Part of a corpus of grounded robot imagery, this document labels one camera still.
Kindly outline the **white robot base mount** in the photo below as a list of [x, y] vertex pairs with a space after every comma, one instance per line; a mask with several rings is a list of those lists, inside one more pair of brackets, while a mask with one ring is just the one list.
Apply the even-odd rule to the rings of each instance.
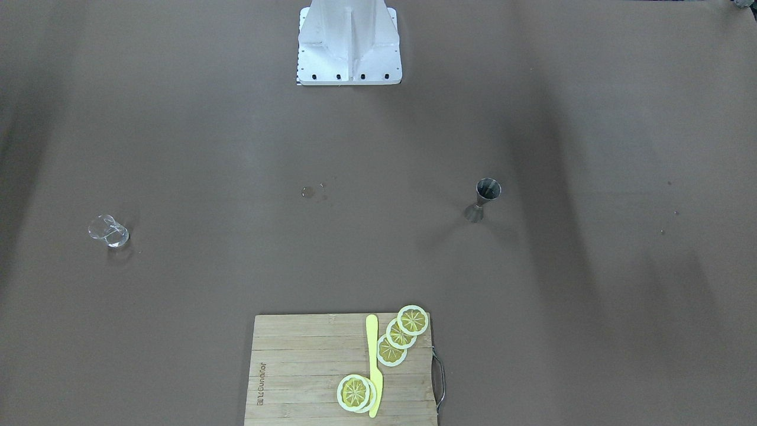
[[313, 1], [299, 12], [296, 83], [397, 85], [403, 80], [397, 11], [384, 1]]

